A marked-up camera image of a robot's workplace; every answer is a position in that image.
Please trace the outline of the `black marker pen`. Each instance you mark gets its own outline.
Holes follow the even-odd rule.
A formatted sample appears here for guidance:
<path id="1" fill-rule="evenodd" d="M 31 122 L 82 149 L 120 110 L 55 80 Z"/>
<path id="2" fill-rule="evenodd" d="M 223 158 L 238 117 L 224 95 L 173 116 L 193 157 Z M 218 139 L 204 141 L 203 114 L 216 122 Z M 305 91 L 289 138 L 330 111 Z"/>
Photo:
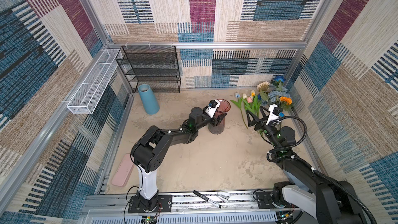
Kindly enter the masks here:
<path id="1" fill-rule="evenodd" d="M 222 208 L 222 206 L 221 206 L 220 203 L 218 203 L 218 202 L 216 202 L 216 201 L 210 199 L 209 197 L 203 195 L 202 193 L 200 193 L 200 192 L 198 192 L 198 191 L 196 191 L 196 190 L 194 190 L 193 193 L 194 193 L 196 196 L 200 197 L 200 198 L 201 198 L 202 200 L 204 200 L 205 202 L 210 203 L 210 204 L 213 205 L 214 207 L 216 207 L 216 208 Z"/>

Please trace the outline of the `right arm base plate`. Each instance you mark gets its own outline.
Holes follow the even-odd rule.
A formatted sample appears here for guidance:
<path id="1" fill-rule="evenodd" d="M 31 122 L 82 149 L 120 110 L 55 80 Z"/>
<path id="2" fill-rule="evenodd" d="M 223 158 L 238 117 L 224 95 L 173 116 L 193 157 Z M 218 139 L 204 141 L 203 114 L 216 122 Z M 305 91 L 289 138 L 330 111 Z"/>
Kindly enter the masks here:
<path id="1" fill-rule="evenodd" d="M 264 190 L 255 190 L 252 194 L 254 200 L 258 204 L 259 209 L 282 209 L 282 208 L 296 208 L 295 205 L 290 203 L 277 205 L 273 201 L 273 193 L 272 191 L 264 191 Z"/>

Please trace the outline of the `pink flat tray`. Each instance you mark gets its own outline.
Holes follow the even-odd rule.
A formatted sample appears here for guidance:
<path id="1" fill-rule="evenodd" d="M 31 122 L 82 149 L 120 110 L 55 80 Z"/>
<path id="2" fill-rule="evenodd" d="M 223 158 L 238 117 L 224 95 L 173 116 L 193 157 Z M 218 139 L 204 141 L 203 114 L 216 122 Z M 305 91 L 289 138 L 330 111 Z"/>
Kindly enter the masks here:
<path id="1" fill-rule="evenodd" d="M 125 154 L 119 167 L 112 178 L 111 184 L 116 187 L 124 187 L 134 169 L 134 163 L 129 153 Z"/>

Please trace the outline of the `dark red glass vase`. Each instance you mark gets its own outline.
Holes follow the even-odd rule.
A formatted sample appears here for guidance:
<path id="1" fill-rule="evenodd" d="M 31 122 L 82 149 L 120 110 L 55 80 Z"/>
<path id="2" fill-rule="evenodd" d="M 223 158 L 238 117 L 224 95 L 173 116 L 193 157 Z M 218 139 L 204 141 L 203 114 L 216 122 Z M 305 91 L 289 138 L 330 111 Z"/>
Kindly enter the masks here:
<path id="1" fill-rule="evenodd" d="M 213 116 L 214 124 L 210 123 L 208 125 L 208 130 L 212 134 L 221 134 L 224 131 L 225 117 L 231 109 L 231 105 L 227 100 L 217 99 L 217 101 L 220 103 L 220 106 L 217 108 Z"/>

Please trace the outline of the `teal cylindrical vase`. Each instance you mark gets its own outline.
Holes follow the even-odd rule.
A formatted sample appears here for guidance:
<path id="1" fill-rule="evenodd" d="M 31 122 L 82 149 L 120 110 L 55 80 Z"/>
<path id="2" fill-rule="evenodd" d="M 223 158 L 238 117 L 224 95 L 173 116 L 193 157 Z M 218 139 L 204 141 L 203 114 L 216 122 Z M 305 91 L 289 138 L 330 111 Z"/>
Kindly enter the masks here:
<path id="1" fill-rule="evenodd" d="M 138 87 L 138 92 L 145 112 L 149 115 L 156 114 L 160 110 L 160 106 L 151 87 L 147 84 L 142 84 Z"/>

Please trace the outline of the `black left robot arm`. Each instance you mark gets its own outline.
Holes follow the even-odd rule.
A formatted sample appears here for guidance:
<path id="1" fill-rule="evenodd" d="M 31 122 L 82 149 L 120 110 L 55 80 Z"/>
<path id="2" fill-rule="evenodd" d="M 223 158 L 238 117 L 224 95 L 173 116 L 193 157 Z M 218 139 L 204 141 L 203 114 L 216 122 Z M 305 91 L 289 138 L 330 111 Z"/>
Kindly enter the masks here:
<path id="1" fill-rule="evenodd" d="M 133 146 L 130 158 L 138 168 L 139 187 L 132 202 L 145 211 L 153 211 L 160 205 L 158 200 L 157 169 L 163 162 L 169 148 L 178 144 L 190 144 L 199 134 L 199 129 L 211 125 L 217 127 L 225 119 L 226 113 L 219 116 L 210 106 L 204 109 L 194 107 L 187 120 L 177 129 L 161 129 L 152 125 Z"/>

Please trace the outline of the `pink tulip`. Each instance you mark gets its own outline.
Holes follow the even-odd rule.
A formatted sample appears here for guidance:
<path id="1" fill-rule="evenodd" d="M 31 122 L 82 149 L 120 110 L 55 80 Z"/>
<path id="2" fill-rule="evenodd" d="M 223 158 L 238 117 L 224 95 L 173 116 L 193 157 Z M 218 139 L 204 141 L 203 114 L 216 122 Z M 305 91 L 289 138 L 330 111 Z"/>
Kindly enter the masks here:
<path id="1" fill-rule="evenodd" d="M 245 105 L 246 110 L 255 114 L 257 117 L 259 117 L 260 106 L 261 106 L 261 102 L 258 100 L 258 97 L 256 95 L 249 96 L 247 98 L 247 104 Z"/>

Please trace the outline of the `mixed blue orange bouquet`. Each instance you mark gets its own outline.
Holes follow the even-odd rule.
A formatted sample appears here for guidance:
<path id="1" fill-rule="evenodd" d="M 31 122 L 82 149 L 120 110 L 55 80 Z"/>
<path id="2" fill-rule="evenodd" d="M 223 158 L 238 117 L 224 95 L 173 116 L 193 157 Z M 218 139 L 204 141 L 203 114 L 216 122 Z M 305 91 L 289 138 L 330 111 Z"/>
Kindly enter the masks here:
<path id="1" fill-rule="evenodd" d="M 271 106 L 275 104 L 284 111 L 292 108 L 292 98 L 284 87 L 284 82 L 285 78 L 278 75 L 270 82 L 262 82 L 257 85 L 262 106 Z"/>

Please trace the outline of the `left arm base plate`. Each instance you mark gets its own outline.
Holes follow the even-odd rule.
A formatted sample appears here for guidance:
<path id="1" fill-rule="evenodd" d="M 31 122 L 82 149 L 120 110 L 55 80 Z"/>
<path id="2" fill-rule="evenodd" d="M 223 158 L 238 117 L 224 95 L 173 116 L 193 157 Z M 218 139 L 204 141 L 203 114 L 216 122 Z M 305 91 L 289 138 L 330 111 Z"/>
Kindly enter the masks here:
<path id="1" fill-rule="evenodd" d="M 130 197 L 127 205 L 127 212 L 129 214 L 137 213 L 157 213 L 171 212 L 172 208 L 172 195 L 155 195 L 150 200 L 145 199 L 140 194 Z"/>

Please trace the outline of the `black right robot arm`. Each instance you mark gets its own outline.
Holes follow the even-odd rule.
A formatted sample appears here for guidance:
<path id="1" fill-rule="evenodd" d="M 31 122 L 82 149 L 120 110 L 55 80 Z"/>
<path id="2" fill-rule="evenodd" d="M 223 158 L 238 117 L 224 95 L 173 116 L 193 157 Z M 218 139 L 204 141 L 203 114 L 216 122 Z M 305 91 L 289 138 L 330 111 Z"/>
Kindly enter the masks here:
<path id="1" fill-rule="evenodd" d="M 376 223 L 374 215 L 357 197 L 353 186 L 324 175 L 298 156 L 293 148 L 307 136 L 307 125 L 296 116 L 285 116 L 277 105 L 261 106 L 262 117 L 247 107 L 248 126 L 265 134 L 273 146 L 266 154 L 268 162 L 278 165 L 290 176 L 289 182 L 277 183 L 273 188 L 273 201 L 277 206 L 293 204 L 320 224 Z M 297 141 L 291 127 L 277 128 L 285 119 L 295 119 L 303 126 L 302 137 Z"/>

